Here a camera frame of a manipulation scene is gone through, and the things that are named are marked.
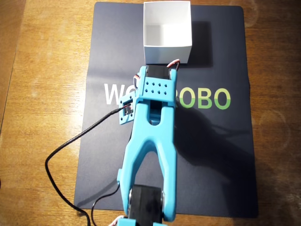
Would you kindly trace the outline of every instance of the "light blue plastic bracket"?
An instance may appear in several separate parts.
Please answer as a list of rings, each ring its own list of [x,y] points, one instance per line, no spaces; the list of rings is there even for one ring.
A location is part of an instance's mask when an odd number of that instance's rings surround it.
[[[152,225],[153,226],[167,226],[167,225],[159,224],[159,223],[153,223]],[[136,220],[122,218],[122,219],[118,220],[117,226],[136,226]]]
[[[164,177],[164,202],[162,211],[165,221],[173,221],[176,207],[177,155],[174,147],[174,110],[177,72],[170,70],[170,79],[146,77],[146,66],[138,75],[138,90],[122,97],[119,107],[133,100],[133,115],[119,113],[119,122],[134,120],[132,136],[127,144],[122,169],[117,181],[120,183],[123,208],[128,214],[129,192],[135,182],[136,173],[149,151],[155,151]],[[151,101],[162,103],[161,111],[152,111]]]

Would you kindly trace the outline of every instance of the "black cable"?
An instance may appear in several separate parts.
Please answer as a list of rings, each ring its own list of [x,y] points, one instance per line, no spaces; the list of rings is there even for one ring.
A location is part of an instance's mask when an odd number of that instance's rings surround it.
[[[85,212],[83,209],[76,207],[75,205],[73,205],[62,193],[61,191],[58,189],[58,187],[55,184],[55,181],[53,180],[49,168],[48,168],[48,162],[49,160],[56,154],[58,153],[60,150],[62,150],[64,147],[66,147],[67,145],[71,144],[73,141],[76,141],[78,138],[82,137],[83,135],[85,135],[86,133],[88,133],[89,131],[91,131],[92,129],[94,129],[96,126],[98,126],[100,123],[102,123],[104,120],[106,120],[107,118],[109,118],[111,115],[118,113],[120,110],[122,110],[124,107],[115,109],[113,111],[111,111],[110,113],[108,113],[106,116],[104,116],[103,118],[101,118],[98,122],[96,122],[95,124],[93,124],[92,126],[90,126],[88,129],[82,131],[80,134],[78,134],[77,136],[75,136],[74,138],[70,139],[69,141],[67,141],[66,143],[64,143],[63,145],[59,146],[57,149],[55,149],[47,158],[45,161],[45,169],[47,172],[47,175],[52,183],[52,186],[55,188],[56,192],[59,194],[59,196],[72,208],[74,208],[75,210],[77,210],[78,212],[81,212],[82,214],[84,214],[87,218],[87,225],[91,226],[91,222],[90,222],[90,217],[87,214],[87,212]]]
[[[119,187],[120,187],[120,185],[118,184],[118,186],[117,186],[117,188],[116,188],[116,190],[115,190],[114,192],[99,197],[99,198],[96,199],[96,201],[93,203],[93,206],[92,206],[92,209],[91,209],[91,219],[92,219],[92,222],[93,222],[93,225],[94,225],[94,226],[97,226],[96,223],[95,223],[95,221],[94,221],[94,219],[93,219],[93,211],[94,211],[95,205],[97,204],[97,202],[98,202],[99,200],[101,200],[101,199],[103,199],[103,198],[105,198],[105,197],[109,197],[109,196],[111,196],[111,195],[114,195],[114,194],[119,190]]]

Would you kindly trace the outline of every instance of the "wooden table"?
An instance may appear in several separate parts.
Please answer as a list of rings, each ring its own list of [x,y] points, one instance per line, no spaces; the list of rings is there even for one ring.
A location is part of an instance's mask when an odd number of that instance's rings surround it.
[[[9,3],[1,12],[19,10],[9,19],[9,13],[6,20],[0,17],[0,31],[10,32],[7,40],[15,47],[0,55],[0,78],[6,81],[0,84],[2,90],[8,89],[11,79],[0,135],[0,225],[86,225],[86,218],[57,195],[44,162],[52,150],[81,132],[94,2],[27,0],[25,8],[22,0],[3,2]],[[177,215],[170,225],[301,225],[299,2],[192,1],[241,5],[245,11],[259,217]],[[3,41],[0,45],[0,49],[7,46]],[[6,93],[2,96],[4,106]],[[79,141],[50,163],[58,186],[70,200],[78,156]],[[106,226],[119,214],[97,211],[95,218],[98,225]]]

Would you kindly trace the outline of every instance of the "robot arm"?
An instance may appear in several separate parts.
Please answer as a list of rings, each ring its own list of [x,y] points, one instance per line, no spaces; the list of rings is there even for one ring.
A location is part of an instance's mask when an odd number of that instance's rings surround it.
[[[162,217],[165,221],[175,218],[177,156],[174,111],[177,70],[164,66],[143,66],[138,76],[138,89],[119,100],[120,107],[127,106],[119,112],[120,124],[132,120],[134,123],[117,177],[128,218],[119,219],[118,226],[161,226]],[[164,177],[162,192],[161,188],[135,185],[136,173],[150,151],[158,155]]]

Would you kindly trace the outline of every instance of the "open box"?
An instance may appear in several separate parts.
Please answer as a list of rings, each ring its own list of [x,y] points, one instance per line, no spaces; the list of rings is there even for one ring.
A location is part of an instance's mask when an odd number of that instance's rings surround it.
[[[146,64],[187,63],[191,46],[190,1],[145,2],[143,44]]]

